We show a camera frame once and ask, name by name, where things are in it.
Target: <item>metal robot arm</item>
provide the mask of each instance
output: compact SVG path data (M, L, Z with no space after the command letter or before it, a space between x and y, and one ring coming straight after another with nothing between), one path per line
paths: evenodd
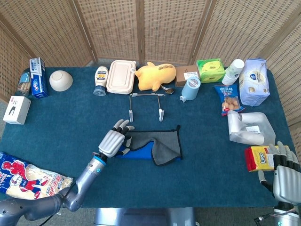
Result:
M16 226L19 218L25 216L27 220L37 220L56 214L62 206L70 211L77 211L83 204L90 186L105 167L107 158L113 157L122 145L125 134L134 129L126 126L129 120L119 120L109 130L100 145L99 153L94 153L92 160L86 166L75 184L77 192L72 188L65 188L59 194L36 200L8 198L0 201L0 226Z
M301 173L296 155L288 147L278 142L279 150L269 145L274 159L274 182L270 184L264 177L262 170L258 171L260 183L265 186L278 202L274 213L262 215L255 220L259 226L260 221L274 217L275 226L298 226L300 218L294 205L301 203Z

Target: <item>wicker screen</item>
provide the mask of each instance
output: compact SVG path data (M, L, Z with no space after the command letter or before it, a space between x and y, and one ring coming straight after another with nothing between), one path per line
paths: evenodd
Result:
M29 56L0 28L0 98L8 102L16 91L23 69L29 67Z
M301 23L268 57L287 121L301 116Z
M91 60L67 0L0 1L0 13L46 66L84 66Z
M145 0L145 60L188 63L206 0Z
M299 162L301 162L301 128L292 129L291 135L295 146Z
M217 1L197 59L257 57L300 0Z
M139 58L135 0L78 3L98 58Z

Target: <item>mayonnaise bottle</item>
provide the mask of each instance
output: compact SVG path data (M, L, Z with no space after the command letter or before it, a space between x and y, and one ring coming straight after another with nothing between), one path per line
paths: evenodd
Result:
M95 72L95 89L93 94L96 96L105 96L105 85L107 84L109 70L100 66Z

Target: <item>brown box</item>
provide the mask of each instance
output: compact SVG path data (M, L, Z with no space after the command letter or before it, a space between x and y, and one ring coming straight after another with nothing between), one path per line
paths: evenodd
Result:
M175 67L177 75L175 77L175 86L184 86L189 77L197 77L199 79L198 67L196 65Z

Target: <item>floor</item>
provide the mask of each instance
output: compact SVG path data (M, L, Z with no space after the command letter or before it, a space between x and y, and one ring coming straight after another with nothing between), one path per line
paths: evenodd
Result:
M0 118L3 118L6 105L0 101ZM0 141L5 127L5 122L0 120ZM196 220L201 226L255 226L253 219L266 213L271 213L273 208L196 208ZM77 212L60 210L48 221L46 226L91 226L93 225L95 209L80 209ZM37 226L45 219L29 222L24 217L20 218L18 226ZM267 219L262 226L272 226L273 220Z

